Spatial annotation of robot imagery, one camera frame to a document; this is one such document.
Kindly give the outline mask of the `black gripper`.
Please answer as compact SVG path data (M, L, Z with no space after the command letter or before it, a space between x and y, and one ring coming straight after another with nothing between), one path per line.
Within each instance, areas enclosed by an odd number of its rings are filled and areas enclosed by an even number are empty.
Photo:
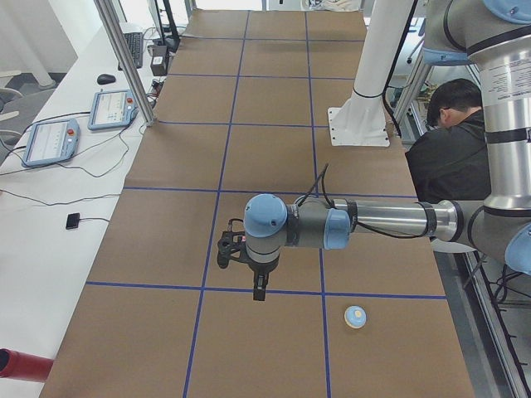
M264 301L266 299L266 286L269 274L274 270L273 265L250 265L253 272L253 300Z

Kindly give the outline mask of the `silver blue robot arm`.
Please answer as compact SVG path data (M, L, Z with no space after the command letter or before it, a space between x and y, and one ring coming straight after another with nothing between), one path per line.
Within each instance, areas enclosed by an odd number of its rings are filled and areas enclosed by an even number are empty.
M263 300L284 246L342 249L357 227L402 239L468 245L530 271L530 4L432 1L426 51L464 53L480 70L491 192L484 201L412 204L303 197L286 205L260 194L246 204L241 261Z

